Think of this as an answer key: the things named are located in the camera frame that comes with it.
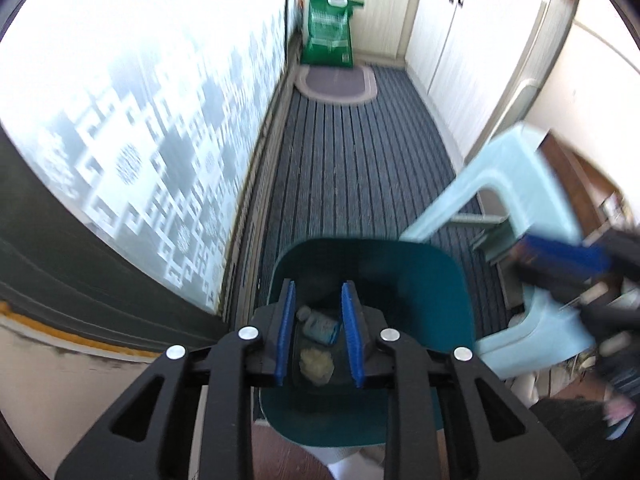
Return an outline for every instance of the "teal trash bin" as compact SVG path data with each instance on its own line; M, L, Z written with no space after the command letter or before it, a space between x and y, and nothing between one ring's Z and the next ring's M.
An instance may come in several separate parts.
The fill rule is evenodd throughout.
M473 347L474 318L464 275L450 256L428 244L308 240L279 259L271 280L270 303L278 301L285 278L296 283L297 308L306 304L341 321L340 288L352 280L362 304L380 309L390 327L421 345L442 352ZM260 406L269 423L303 446L382 444L387 394L354 386L343 327L329 349L334 374L322 387L313 386L300 373L300 348L305 340L300 329L297 323L284 386L260 391ZM436 395L433 399L437 423L441 418Z

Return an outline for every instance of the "gray carpet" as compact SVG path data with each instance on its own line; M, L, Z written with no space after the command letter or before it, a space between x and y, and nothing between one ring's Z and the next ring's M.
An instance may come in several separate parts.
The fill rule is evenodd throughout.
M316 102L294 90L267 222L258 305L277 258L313 237L398 238L454 177L433 119L404 70L373 67L378 96ZM477 200L463 212L479 213ZM478 337L506 328L494 267L470 250L476 232L445 227L431 243L466 275Z

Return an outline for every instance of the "silver screw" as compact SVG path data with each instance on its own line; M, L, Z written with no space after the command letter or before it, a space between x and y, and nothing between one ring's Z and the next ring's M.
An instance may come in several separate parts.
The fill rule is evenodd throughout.
M398 341L400 333L395 328L385 328L380 332L380 339L382 341Z
M245 341L251 341L251 339L257 338L258 334L258 329L255 326L243 326L238 330L238 337Z
M453 351L453 357L458 361L469 361L473 356L473 352L466 346L459 346Z
M182 345L173 345L166 349L166 356L173 360L183 358L186 353L187 349Z

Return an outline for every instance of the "yellow strip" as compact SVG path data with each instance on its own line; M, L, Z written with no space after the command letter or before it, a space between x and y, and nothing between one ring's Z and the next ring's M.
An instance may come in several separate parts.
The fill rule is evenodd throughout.
M146 350L135 350L133 348L126 348L124 346L110 345L108 343L101 343L99 341L87 339L79 335L70 334L69 332L63 332L62 330L58 330L57 328L52 328L50 326L45 325L44 323L40 323L39 321L23 316L22 314L16 314L15 312L12 312L11 307L6 301L0 301L0 316L3 316L7 319L11 319L24 326L28 326L29 328L33 330L37 330L38 332L42 332L52 337L62 339L64 341L68 341L70 343L74 343L77 345L89 346L91 348L96 348L98 350L105 350L107 352L114 352L116 354L131 355L136 357L156 358L160 355L160 354L157 354L156 352L149 352Z

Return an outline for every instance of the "oval doormat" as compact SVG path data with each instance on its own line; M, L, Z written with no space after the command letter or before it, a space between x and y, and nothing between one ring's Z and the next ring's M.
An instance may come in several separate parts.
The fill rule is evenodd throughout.
M378 95L373 70L364 65L353 68L301 65L296 87L309 99L337 105L357 105Z

